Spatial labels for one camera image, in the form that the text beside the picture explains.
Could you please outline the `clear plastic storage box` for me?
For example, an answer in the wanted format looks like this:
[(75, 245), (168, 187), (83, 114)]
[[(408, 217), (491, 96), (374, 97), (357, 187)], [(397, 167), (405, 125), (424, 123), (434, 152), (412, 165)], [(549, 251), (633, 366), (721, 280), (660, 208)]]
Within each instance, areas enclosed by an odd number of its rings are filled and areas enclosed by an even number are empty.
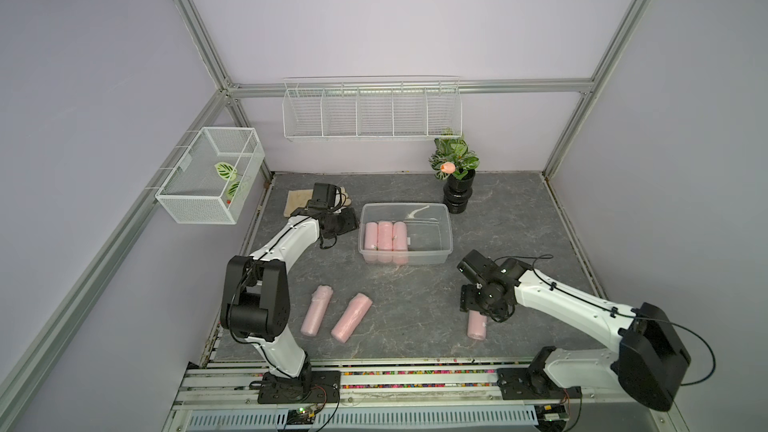
[(369, 264), (436, 265), (453, 252), (448, 208), (440, 203), (368, 203), (360, 215), (358, 251)]

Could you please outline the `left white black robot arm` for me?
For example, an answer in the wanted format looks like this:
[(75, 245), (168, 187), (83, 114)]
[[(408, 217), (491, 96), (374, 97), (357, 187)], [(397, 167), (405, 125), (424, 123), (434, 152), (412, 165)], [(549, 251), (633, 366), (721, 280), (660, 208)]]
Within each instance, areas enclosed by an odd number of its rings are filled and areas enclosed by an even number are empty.
[(254, 347), (278, 381), (305, 380), (307, 353), (289, 329), (288, 273), (304, 251), (359, 228), (352, 207), (297, 211), (280, 231), (249, 255), (235, 255), (225, 267), (219, 322), (231, 338)]

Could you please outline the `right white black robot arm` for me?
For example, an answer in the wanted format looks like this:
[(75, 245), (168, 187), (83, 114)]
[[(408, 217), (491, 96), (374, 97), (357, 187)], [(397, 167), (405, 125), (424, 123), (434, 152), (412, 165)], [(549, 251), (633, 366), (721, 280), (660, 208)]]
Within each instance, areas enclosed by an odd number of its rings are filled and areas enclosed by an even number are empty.
[(672, 408), (691, 356), (677, 326), (659, 307), (631, 307), (592, 296), (516, 257), (498, 263), (472, 250), (457, 269), (468, 281), (461, 288), (461, 311), (501, 323), (526, 307), (600, 345), (589, 350), (545, 346), (526, 368), (499, 370), (505, 399), (564, 399), (591, 388), (624, 392), (655, 411)]

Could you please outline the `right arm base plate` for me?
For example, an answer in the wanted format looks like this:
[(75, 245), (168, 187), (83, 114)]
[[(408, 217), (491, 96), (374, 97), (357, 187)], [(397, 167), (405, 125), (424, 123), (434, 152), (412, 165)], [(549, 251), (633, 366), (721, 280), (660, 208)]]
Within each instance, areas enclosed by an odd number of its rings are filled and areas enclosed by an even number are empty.
[(549, 400), (563, 402), (579, 399), (579, 387), (557, 386), (543, 372), (530, 372), (526, 368), (499, 368), (496, 370), (496, 385), (503, 400)]

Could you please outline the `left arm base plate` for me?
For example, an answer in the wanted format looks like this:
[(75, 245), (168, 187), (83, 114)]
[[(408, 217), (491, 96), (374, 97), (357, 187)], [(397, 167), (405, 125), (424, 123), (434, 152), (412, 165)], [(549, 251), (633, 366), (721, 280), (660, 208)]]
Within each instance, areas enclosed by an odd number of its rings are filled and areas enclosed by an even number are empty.
[(258, 387), (258, 403), (299, 404), (338, 403), (341, 374), (338, 371), (309, 372), (298, 378), (278, 377), (266, 373)]

